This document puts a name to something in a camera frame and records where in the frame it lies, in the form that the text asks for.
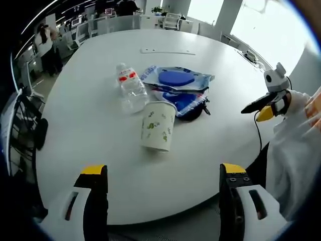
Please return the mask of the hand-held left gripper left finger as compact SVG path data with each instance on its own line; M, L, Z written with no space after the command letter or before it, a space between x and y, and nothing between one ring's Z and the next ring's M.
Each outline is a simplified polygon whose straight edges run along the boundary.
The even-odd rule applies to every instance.
M40 223L52 240L108 240L108 169L88 166L50 203Z

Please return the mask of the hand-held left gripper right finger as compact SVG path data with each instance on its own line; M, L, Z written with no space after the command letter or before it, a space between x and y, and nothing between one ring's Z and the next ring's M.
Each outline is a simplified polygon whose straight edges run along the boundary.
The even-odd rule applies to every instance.
M219 209L219 240L276 240L287 226L278 201L238 165L220 165Z

